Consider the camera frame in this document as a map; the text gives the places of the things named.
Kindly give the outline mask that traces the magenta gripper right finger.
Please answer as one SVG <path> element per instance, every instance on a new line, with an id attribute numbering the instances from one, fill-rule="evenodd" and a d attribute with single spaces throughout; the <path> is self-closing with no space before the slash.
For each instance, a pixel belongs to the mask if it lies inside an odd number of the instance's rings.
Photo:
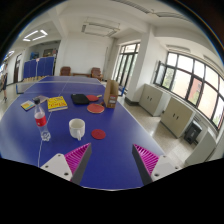
<path id="1" fill-rule="evenodd" d="M 166 155 L 158 156 L 137 144 L 133 145 L 132 154 L 144 185 L 180 170 Z"/>

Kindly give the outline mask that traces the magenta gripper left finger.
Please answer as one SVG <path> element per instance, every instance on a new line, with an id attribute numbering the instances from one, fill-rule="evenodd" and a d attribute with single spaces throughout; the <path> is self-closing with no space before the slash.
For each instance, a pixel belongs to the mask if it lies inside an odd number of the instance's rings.
<path id="1" fill-rule="evenodd" d="M 91 153 L 91 144 L 87 143 L 68 152 L 67 154 L 56 154 L 42 165 L 41 168 L 79 185 L 83 178 Z"/>

